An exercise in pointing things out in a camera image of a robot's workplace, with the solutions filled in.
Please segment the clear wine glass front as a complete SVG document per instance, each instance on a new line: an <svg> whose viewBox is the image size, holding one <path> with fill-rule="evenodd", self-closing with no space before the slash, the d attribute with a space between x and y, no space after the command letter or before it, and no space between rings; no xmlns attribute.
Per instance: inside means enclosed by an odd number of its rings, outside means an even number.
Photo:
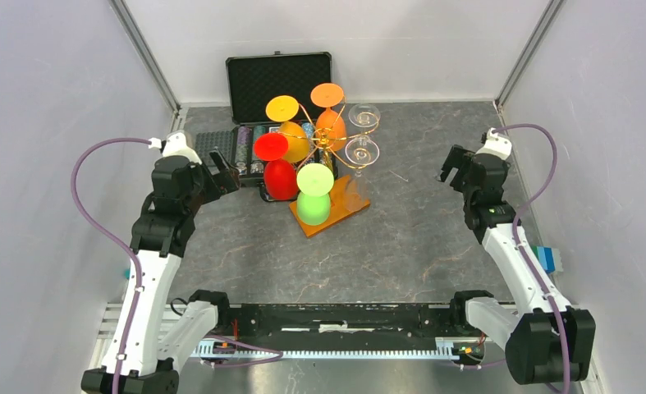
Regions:
<svg viewBox="0 0 646 394"><path fill-rule="evenodd" d="M345 154L347 161L355 168L344 192L345 208L353 213L369 202L369 181L364 170L377 161L380 151L369 136L361 135L346 145Z"/></svg>

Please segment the clear wine glass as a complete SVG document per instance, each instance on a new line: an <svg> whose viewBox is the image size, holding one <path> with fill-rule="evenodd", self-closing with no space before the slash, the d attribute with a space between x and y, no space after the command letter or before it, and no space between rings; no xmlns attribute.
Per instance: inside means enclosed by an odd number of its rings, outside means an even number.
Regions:
<svg viewBox="0 0 646 394"><path fill-rule="evenodd" d="M349 135L355 138L373 133L379 126L381 113L371 103L357 103L347 113L350 124Z"/></svg>
<svg viewBox="0 0 646 394"><path fill-rule="evenodd" d="M369 202L369 181L364 170L377 161L380 151L369 136L361 135L346 145L345 154L347 161L355 168L344 192L345 208L353 213Z"/></svg>

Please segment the clear wine glass back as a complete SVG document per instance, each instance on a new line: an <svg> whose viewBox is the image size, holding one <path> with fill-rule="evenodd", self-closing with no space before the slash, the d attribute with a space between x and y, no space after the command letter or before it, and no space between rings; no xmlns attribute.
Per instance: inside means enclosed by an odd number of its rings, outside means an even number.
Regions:
<svg viewBox="0 0 646 394"><path fill-rule="evenodd" d="M373 133L379 126L381 113L371 103L357 103L347 113L350 124L349 135L355 138Z"/></svg>

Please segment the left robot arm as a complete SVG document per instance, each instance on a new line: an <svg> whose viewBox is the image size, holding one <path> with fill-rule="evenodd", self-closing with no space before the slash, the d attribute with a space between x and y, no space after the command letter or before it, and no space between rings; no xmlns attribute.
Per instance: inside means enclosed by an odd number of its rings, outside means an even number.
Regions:
<svg viewBox="0 0 646 394"><path fill-rule="evenodd" d="M213 149L209 156L217 173L191 153L155 162L153 189L127 246L132 266L120 319L100 367L84 371L83 392L175 393L180 372L202 338L231 327L227 295L197 290L167 334L159 334L168 292L195 232L195 215L240 188L237 169L222 153Z"/></svg>

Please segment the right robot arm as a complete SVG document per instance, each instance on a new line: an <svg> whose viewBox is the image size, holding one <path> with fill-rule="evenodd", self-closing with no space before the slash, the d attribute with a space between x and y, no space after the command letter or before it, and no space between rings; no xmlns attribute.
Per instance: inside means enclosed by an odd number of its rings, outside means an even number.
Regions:
<svg viewBox="0 0 646 394"><path fill-rule="evenodd" d="M501 306L486 291L458 291L448 322L460 335L475 329L504 350L506 366L521 384L567 383L588 377L596 323L555 287L530 248L514 208L503 199L509 163L494 154L453 145L440 181L463 195L466 226L496 263L515 301Z"/></svg>

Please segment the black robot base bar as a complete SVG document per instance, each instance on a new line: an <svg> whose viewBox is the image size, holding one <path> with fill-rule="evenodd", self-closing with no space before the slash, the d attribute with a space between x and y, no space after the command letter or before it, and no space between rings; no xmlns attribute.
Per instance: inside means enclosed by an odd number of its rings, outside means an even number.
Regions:
<svg viewBox="0 0 646 394"><path fill-rule="evenodd" d="M431 350L437 337L463 337L447 305L233 305L226 332L272 350Z"/></svg>

